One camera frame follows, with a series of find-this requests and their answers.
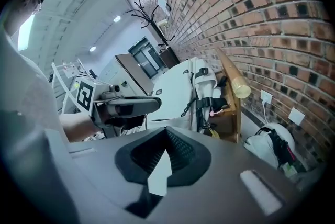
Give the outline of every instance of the ceiling light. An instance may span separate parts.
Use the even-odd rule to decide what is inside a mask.
[[[35,15],[31,15],[26,22],[22,24],[19,30],[19,38],[17,42],[17,49],[19,51],[26,50],[28,48],[29,36],[31,31],[31,25]]]
[[[116,16],[116,17],[114,18],[114,22],[118,22],[118,21],[120,21],[120,19],[121,19],[120,16]]]

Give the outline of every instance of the light switch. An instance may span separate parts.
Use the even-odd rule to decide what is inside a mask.
[[[292,108],[291,113],[289,114],[288,118],[294,122],[296,125],[300,125],[302,120],[304,119],[305,114],[301,113],[296,108]]]

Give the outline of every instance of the white ceiling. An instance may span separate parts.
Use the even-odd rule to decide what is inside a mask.
[[[32,24],[28,49],[21,54],[33,60],[48,77],[52,62],[58,65],[75,61],[90,47],[102,46],[105,37],[114,32],[114,17],[128,9],[125,0],[44,0]],[[63,78],[69,87],[72,80]],[[54,90],[60,109],[64,91],[59,83]]]

